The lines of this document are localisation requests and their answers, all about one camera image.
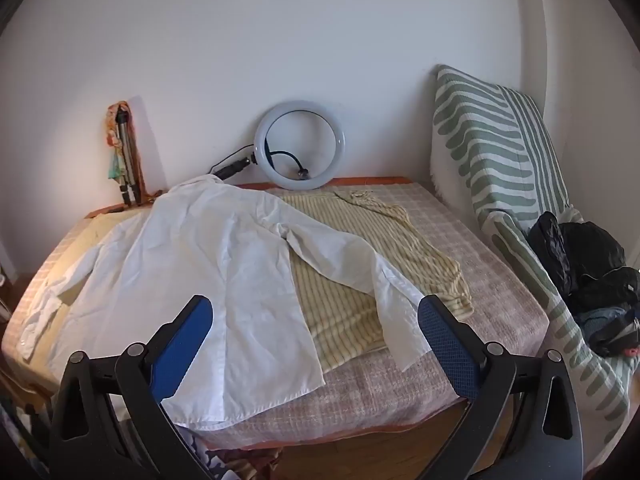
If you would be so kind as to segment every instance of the wooden floor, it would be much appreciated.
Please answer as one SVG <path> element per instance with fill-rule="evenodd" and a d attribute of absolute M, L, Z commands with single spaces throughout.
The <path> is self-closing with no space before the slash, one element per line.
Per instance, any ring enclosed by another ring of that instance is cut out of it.
<path fill-rule="evenodd" d="M 478 470 L 491 465 L 511 424 L 508 404 Z M 287 447 L 276 472 L 279 480 L 415 480 L 446 441 L 464 410 L 452 406 L 413 430 L 374 433 L 328 444 Z"/>

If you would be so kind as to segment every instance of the ring light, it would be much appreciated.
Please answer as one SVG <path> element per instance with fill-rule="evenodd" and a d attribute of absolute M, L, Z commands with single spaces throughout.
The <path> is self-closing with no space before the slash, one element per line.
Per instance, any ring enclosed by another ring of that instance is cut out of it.
<path fill-rule="evenodd" d="M 326 170 L 308 180 L 293 180 L 279 174 L 271 167 L 266 150 L 264 149 L 264 141 L 273 123 L 292 112 L 309 112 L 317 115 L 331 127 L 335 136 L 335 153 L 333 160 Z M 337 173 L 342 156 L 344 155 L 344 132 L 335 115 L 322 105 L 311 101 L 288 101 L 274 106 L 264 115 L 260 124 L 258 124 L 258 129 L 255 132 L 254 155 L 258 166 L 274 184 L 284 189 L 294 191 L 315 189 L 316 187 L 324 186 L 324 184 L 329 182 Z"/>

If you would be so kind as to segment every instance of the patterned fabric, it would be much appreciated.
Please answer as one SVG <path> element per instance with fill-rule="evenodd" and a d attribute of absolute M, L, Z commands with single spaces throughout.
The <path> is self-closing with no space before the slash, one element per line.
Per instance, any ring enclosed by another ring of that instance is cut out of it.
<path fill-rule="evenodd" d="M 437 294 L 459 320 L 473 313 L 460 264 L 432 247 L 404 208 L 380 202 L 370 192 L 295 193 L 282 199 L 333 229 L 365 239 L 425 296 Z M 321 276 L 293 250 L 289 256 L 323 372 L 385 348 L 375 298 Z"/>
<path fill-rule="evenodd" d="M 510 216 L 493 213 L 482 230 L 548 315 L 543 348 L 555 348 L 567 364 L 588 464 L 615 436 L 628 413 L 628 387 L 640 358 L 602 358 L 591 351 L 556 286 Z"/>
<path fill-rule="evenodd" d="M 282 448 L 211 449 L 206 440 L 186 428 L 177 428 L 187 446 L 214 480 L 275 480 Z"/>
<path fill-rule="evenodd" d="M 460 263 L 473 297 L 466 322 L 484 341 L 500 341 L 512 353 L 535 355 L 548 320 L 531 293 L 510 269 L 453 214 L 419 184 L 343 186 L 324 190 L 368 189 L 385 203 L 402 206 L 412 225 L 431 245 Z M 279 196 L 289 192 L 272 190 Z M 34 295 L 65 248 L 88 221 L 73 228 L 39 270 L 12 317 L 2 353 L 29 382 L 39 374 L 15 351 L 20 327 Z M 278 447 L 313 440 L 335 440 L 371 431 L 407 430 L 456 402 L 457 396 L 433 353 L 405 373 L 388 350 L 370 352 L 324 375 L 325 386 L 220 431 L 201 432 L 210 449 Z"/>
<path fill-rule="evenodd" d="M 559 222 L 582 221 L 569 205 L 556 154 L 533 100 L 449 66 L 438 72 L 434 152 L 445 139 L 476 220 L 487 240 L 545 310 L 544 348 L 568 364 L 584 435 L 585 463 L 616 434 L 628 412 L 628 384 L 638 358 L 601 358 L 582 333 L 523 233 L 551 211 Z"/>
<path fill-rule="evenodd" d="M 568 194 L 531 97 L 441 66 L 433 126 L 470 193 L 482 227 L 504 211 L 527 232 L 545 211 L 559 216 Z"/>

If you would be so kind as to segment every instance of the white shirt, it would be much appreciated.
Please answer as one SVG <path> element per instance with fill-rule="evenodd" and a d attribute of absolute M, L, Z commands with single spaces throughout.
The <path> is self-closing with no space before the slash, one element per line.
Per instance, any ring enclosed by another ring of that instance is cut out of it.
<path fill-rule="evenodd" d="M 147 217 L 124 221 L 89 250 L 42 295 L 18 349 L 29 357 L 60 304 L 56 295 L 89 272 L 51 350 L 49 367 L 59 379 L 72 352 L 121 354 L 201 294 L 213 306 L 212 327 L 162 405 L 175 424 L 192 430 L 245 420 L 324 384 L 289 247 L 323 276 L 376 298 L 400 369 L 430 350 L 417 323 L 422 294 L 366 241 L 212 175 L 174 187 Z"/>

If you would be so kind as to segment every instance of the green and white throw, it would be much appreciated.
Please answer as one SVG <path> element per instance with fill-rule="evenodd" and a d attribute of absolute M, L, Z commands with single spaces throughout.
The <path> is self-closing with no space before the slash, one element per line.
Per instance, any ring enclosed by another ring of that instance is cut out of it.
<path fill-rule="evenodd" d="M 432 165 L 448 165 L 448 175 L 455 171 L 457 178 L 450 192 L 434 178 L 438 191 L 445 202 L 468 201 L 486 241 L 549 318 L 541 350 L 557 349 L 567 364 L 587 465 L 615 436 L 628 413 L 628 386 L 639 359 L 601 358 L 588 348 L 558 290 L 527 244 L 525 234 L 545 211 L 554 213 L 561 222 L 582 221 L 569 204 L 538 108 L 531 97 L 520 92 L 440 66 L 433 126 Z"/>

